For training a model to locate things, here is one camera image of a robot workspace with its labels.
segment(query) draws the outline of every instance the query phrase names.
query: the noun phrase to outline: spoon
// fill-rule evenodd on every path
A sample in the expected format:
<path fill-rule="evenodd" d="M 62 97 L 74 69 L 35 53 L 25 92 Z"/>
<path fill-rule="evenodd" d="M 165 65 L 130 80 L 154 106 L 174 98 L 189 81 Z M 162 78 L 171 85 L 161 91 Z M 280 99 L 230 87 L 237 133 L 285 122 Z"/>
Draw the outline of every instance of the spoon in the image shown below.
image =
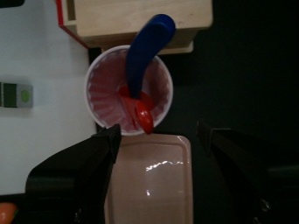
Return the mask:
<path fill-rule="evenodd" d="M 163 50 L 171 42 L 175 34 L 175 23 L 170 16 L 158 14 L 145 25 L 142 31 L 137 34 L 126 56 L 126 82 L 130 96 L 135 101 L 127 101 L 130 111 L 135 108 L 134 120 L 138 121 L 146 134 L 154 131 L 154 118 L 150 110 L 154 103 L 150 96 L 141 99 L 146 69 L 155 55 Z"/>

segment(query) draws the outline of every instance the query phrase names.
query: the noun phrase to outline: plastic cup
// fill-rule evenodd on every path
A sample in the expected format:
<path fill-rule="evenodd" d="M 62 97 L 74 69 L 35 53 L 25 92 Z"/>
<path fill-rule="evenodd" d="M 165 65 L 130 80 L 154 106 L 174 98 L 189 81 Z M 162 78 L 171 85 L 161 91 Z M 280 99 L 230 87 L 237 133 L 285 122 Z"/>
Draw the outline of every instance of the plastic cup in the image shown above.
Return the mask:
<path fill-rule="evenodd" d="M 122 135 L 135 136 L 145 131 L 133 124 L 133 119 L 118 93 L 127 84 L 126 59 L 130 45 L 117 46 L 105 51 L 90 65 L 85 95 L 89 112 L 101 127 L 121 124 Z M 145 72 L 143 92 L 154 100 L 154 126 L 165 119 L 174 99 L 174 82 L 163 61 L 157 56 Z"/>

